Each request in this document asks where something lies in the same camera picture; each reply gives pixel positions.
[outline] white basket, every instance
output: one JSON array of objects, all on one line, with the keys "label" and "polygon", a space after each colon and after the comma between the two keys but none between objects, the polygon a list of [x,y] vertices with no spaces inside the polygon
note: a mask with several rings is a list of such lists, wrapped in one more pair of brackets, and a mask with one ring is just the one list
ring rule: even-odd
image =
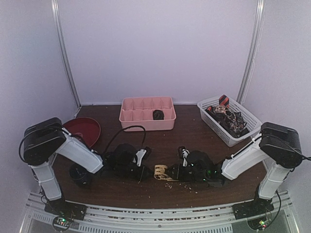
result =
[{"label": "white basket", "polygon": [[253,114],[247,111],[243,106],[239,103],[234,101],[232,98],[229,97],[229,109],[232,112],[241,112],[242,117],[245,122],[247,122],[246,127],[249,130],[249,133],[243,135],[239,138],[234,138],[231,136],[217,121],[215,121],[205,110],[209,106],[217,106],[219,105],[219,98],[221,96],[213,97],[207,100],[203,100],[198,102],[198,107],[201,112],[202,120],[211,127],[212,130],[229,146],[232,147],[239,142],[242,142],[244,139],[248,138],[249,136],[255,136],[259,130],[262,122],[258,120]]}]

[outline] pink plastic container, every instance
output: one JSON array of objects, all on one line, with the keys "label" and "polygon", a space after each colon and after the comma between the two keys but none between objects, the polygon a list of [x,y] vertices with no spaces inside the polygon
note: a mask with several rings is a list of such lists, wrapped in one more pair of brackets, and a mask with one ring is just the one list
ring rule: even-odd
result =
[{"label": "pink plastic container", "polygon": [[[153,111],[161,110],[164,120],[153,120]],[[120,122],[122,128],[141,125],[147,131],[171,130],[174,128],[176,113],[171,97],[125,98],[122,102]],[[142,131],[132,128],[126,131]]]}]

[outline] red bowl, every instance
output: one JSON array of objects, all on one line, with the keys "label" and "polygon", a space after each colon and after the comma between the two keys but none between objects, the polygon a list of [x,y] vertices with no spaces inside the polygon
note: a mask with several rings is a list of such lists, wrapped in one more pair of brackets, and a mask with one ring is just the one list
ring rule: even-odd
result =
[{"label": "red bowl", "polygon": [[66,122],[64,127],[70,133],[80,135],[89,147],[92,147],[101,135],[101,126],[89,117],[72,119]]}]

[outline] wood piece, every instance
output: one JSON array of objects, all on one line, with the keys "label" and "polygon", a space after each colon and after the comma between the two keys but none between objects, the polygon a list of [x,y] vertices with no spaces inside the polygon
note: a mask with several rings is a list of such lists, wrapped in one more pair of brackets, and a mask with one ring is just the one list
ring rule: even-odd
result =
[{"label": "wood piece", "polygon": [[[78,117],[94,118],[101,125],[102,134],[93,147],[95,150],[103,151],[111,137],[121,129],[120,109],[120,105],[109,105],[84,106],[80,110]],[[185,146],[190,151],[204,151],[216,163],[247,143],[244,141],[229,148],[201,120],[195,105],[175,105],[175,110],[177,119],[173,130],[147,132],[145,146],[152,148],[153,152],[144,163],[152,169],[157,164],[171,166],[182,162],[177,156],[179,146]],[[121,133],[109,150],[114,150],[121,143],[139,148],[141,140],[142,132]],[[53,167],[67,200],[123,208],[199,207],[249,200],[254,197],[257,185],[266,174],[263,164],[259,163],[222,188],[207,187],[205,183],[166,182],[154,178],[138,183],[112,176],[95,179],[91,189],[84,190],[69,177],[72,163],[58,156]]]}]

